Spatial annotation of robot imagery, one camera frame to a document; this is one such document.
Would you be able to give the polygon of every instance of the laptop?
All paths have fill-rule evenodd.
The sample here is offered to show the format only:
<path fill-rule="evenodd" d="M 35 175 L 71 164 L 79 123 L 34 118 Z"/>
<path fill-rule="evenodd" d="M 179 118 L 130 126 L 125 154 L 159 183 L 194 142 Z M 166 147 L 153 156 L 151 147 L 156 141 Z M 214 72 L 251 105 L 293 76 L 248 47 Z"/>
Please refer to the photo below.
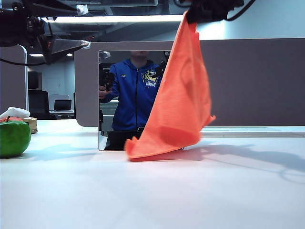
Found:
<path fill-rule="evenodd" d="M 123 150 L 127 139 L 140 138 L 142 132 L 134 130 L 108 130 L 105 150 Z"/>
<path fill-rule="evenodd" d="M 55 99 L 54 111 L 69 111 L 71 110 L 71 99 Z"/>

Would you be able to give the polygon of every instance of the blue hoodie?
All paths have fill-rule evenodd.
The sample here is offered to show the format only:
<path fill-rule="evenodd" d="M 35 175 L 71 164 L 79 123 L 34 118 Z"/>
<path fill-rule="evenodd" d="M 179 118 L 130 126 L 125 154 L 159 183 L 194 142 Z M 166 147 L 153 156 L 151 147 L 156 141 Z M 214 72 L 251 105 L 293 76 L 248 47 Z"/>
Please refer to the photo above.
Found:
<path fill-rule="evenodd" d="M 162 79 L 151 77 L 156 75 L 156 67 L 148 60 L 144 67 L 137 69 L 129 59 L 111 65 L 110 72 L 115 75 L 112 92 L 102 103 L 119 97 L 112 124 L 114 130 L 137 130 L 146 125 Z"/>

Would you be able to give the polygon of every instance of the table surface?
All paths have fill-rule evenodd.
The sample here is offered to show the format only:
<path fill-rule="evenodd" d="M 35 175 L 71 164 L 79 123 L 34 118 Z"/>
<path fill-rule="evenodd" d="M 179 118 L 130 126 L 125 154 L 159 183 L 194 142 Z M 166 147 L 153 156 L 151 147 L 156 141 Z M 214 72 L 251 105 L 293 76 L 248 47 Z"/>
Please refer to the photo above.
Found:
<path fill-rule="evenodd" d="M 0 162 L 1 228 L 305 228 L 304 136 L 205 136 L 137 162 L 97 146 L 96 127 L 39 120 Z"/>

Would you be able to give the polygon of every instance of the printed logo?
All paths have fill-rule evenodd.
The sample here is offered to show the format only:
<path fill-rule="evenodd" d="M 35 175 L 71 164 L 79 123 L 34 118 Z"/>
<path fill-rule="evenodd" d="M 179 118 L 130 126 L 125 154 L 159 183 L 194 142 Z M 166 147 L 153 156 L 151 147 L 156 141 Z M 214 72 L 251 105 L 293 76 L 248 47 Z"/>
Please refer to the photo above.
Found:
<path fill-rule="evenodd" d="M 142 73 L 143 83 L 145 83 L 146 87 L 156 87 L 157 78 L 153 77 L 156 75 L 156 71 L 154 69 L 147 70 L 145 73 Z"/>

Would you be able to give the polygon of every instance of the zipper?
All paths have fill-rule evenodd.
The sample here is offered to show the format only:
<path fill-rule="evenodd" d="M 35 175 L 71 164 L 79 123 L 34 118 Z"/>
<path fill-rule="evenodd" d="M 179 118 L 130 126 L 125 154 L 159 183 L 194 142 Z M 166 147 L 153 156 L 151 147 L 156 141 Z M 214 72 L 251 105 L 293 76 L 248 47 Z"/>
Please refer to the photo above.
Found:
<path fill-rule="evenodd" d="M 139 79 L 139 69 L 137 69 L 137 77 L 136 77 L 136 82 L 135 82 L 135 124 L 136 124 L 137 129 L 138 129 L 138 99 L 137 99 L 138 79 Z"/>

